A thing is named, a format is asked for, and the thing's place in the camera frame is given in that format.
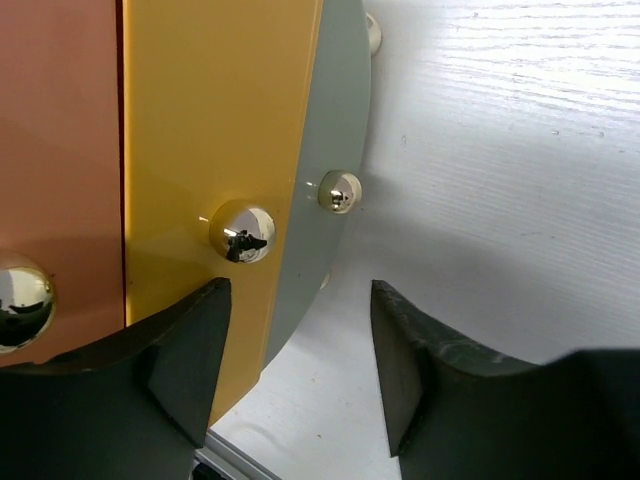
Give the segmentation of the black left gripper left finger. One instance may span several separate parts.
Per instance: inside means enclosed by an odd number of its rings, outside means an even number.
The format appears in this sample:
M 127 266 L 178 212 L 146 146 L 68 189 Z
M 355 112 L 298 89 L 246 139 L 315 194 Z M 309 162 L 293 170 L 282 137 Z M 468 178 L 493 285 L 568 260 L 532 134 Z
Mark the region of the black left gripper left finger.
M 1 371 L 5 479 L 186 479 L 231 316 L 217 278 L 84 347 Z

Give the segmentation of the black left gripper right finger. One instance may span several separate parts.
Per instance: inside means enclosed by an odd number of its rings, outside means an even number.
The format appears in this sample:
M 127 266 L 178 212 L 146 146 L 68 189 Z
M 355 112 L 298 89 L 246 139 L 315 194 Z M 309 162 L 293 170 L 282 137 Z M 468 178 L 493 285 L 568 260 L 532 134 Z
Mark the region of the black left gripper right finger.
M 639 353 L 586 349 L 535 365 L 371 285 L 390 454 L 405 479 L 635 479 Z

